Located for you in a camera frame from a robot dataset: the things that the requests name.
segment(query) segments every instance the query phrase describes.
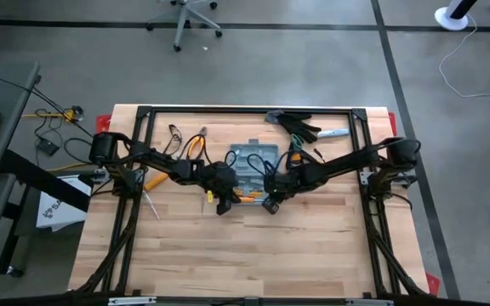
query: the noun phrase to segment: gray floor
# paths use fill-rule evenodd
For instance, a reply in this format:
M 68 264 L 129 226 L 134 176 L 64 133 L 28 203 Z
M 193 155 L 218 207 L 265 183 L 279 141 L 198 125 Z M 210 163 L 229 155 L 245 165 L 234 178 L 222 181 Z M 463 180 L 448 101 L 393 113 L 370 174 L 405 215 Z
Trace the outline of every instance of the gray floor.
M 434 10 L 448 2 L 379 1 L 390 26 L 433 26 Z M 489 3 L 471 11 L 480 26 L 490 26 Z M 0 0 L 0 19 L 142 22 L 166 9 L 152 0 Z M 227 23 L 375 24 L 369 0 L 226 0 L 204 11 Z M 490 302 L 490 98 L 461 99 L 438 73 L 464 35 L 392 32 L 389 39 L 461 297 Z M 40 89 L 60 104 L 81 105 L 90 130 L 115 103 L 386 106 L 398 114 L 376 31 L 225 30 L 217 40 L 193 29 L 179 54 L 173 36 L 172 29 L 0 26 L 0 59 L 39 61 Z M 490 92 L 490 33 L 471 37 L 445 70 L 464 94 Z M 39 107 L 46 106 L 32 98 L 27 110 Z M 31 160 L 37 124 L 22 120 L 11 144 Z M 82 136 L 73 127 L 62 132 Z M 72 149 L 86 156 L 87 148 Z M 46 168 L 72 162 L 63 152 L 40 161 Z M 417 187 L 411 197 L 424 265 L 439 277 Z M 72 235 L 33 239 L 28 273 L 20 281 L 0 277 L 0 297 L 65 290 L 77 243 Z

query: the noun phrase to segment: wooden workbench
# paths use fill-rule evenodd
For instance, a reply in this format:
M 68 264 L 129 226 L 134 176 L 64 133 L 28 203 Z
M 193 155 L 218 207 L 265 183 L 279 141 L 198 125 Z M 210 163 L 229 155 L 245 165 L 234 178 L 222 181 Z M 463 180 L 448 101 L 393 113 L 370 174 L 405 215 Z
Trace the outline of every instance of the wooden workbench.
M 137 105 L 116 105 L 111 131 L 131 136 L 136 109 Z M 385 108 L 368 108 L 367 115 L 373 143 L 392 136 Z M 207 149 L 213 161 L 222 160 L 230 144 L 249 139 L 277 144 L 280 153 L 288 149 L 289 137 L 282 127 L 253 114 L 158 113 L 151 146 L 163 149 L 171 123 L 181 129 L 184 141 L 207 127 Z M 345 116 L 315 115 L 310 124 L 322 129 L 348 127 Z M 322 139 L 314 145 L 326 160 L 352 151 L 349 137 Z M 313 146 L 305 148 L 312 151 Z M 150 170 L 147 180 L 157 174 Z M 393 191 L 405 195 L 403 190 Z M 375 292 L 356 173 L 333 178 L 318 190 L 283 202 L 274 216 L 262 207 L 238 205 L 217 216 L 215 205 L 207 204 L 199 187 L 179 186 L 169 179 L 149 194 L 162 219 L 155 219 L 145 201 L 141 204 L 129 291 L 141 289 L 144 295 L 157 296 L 278 298 L 358 298 L 363 292 Z M 385 205 L 394 253 L 415 282 L 427 290 L 409 206 L 397 198 Z M 114 196 L 98 195 L 91 200 L 69 288 L 82 285 L 107 254 L 116 210 Z M 384 282 L 390 288 L 381 261 Z

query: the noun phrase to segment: yellow cable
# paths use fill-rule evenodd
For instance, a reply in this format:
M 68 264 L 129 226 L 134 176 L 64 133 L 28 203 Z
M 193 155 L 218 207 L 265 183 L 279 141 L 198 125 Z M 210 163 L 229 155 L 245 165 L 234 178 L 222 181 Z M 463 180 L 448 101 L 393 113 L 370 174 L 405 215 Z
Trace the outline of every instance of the yellow cable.
M 71 169 L 71 168 L 74 168 L 74 167 L 84 167 L 84 166 L 89 166 L 89 165 L 88 164 L 85 164 L 85 163 L 78 162 L 78 163 L 74 163 L 74 164 L 71 164 L 71 165 L 63 166 L 63 167 L 57 167 L 57 168 L 49 169 L 47 171 L 48 172 L 57 172 L 57 171 Z

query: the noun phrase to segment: white cable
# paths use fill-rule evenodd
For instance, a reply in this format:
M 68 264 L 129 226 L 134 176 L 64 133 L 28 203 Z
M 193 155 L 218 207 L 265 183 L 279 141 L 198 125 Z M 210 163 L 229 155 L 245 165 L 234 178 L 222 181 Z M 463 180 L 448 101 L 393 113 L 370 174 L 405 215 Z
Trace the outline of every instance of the white cable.
M 464 42 L 466 41 L 466 39 L 468 37 L 471 37 L 474 33 L 477 32 L 477 23 L 476 21 L 474 20 L 474 18 L 472 18 L 472 16 L 468 15 L 468 17 L 472 20 L 472 22 L 474 22 L 474 31 L 472 31 L 470 34 L 466 35 L 464 38 L 463 38 L 463 41 L 460 42 L 459 46 L 454 49 L 454 51 L 452 51 L 452 53 L 448 54 L 446 57 L 444 57 L 442 59 L 442 62 L 440 62 L 440 65 L 438 66 L 438 71 L 440 72 L 440 74 L 442 75 L 443 77 L 443 81 L 446 82 L 446 84 L 456 93 L 458 94 L 460 97 L 462 98 L 475 98 L 475 97 L 490 97 L 490 93 L 479 93 L 479 94 L 461 94 L 455 87 L 453 87 L 451 84 L 449 84 L 449 81 L 447 80 L 447 77 L 446 75 L 443 73 L 442 71 L 442 66 L 443 66 L 443 63 L 448 59 L 450 58 L 451 56 L 453 56 L 455 53 L 457 53 L 457 51 L 459 51 L 460 47 L 463 46 Z

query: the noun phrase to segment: wire cutters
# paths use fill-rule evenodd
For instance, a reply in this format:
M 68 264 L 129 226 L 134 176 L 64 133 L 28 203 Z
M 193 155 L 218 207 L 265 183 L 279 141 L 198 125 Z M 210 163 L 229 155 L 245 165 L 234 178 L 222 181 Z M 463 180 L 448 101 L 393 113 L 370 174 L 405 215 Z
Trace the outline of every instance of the wire cutters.
M 200 159 L 200 157 L 202 157 L 202 153 L 203 153 L 203 148 L 205 147 L 205 135 L 208 134 L 208 129 L 206 127 L 202 127 L 202 129 L 200 130 L 200 133 L 198 133 L 200 135 L 202 135 L 203 137 L 200 137 L 200 136 L 196 136 L 193 140 L 192 140 L 192 143 L 191 143 L 191 146 L 190 148 L 188 149 L 188 153 L 186 154 L 186 159 L 187 160 L 190 160 L 191 159 L 191 155 L 192 155 L 192 152 L 194 151 L 194 149 L 196 148 L 196 146 L 200 146 L 200 150 L 196 156 L 196 158 L 194 159 Z

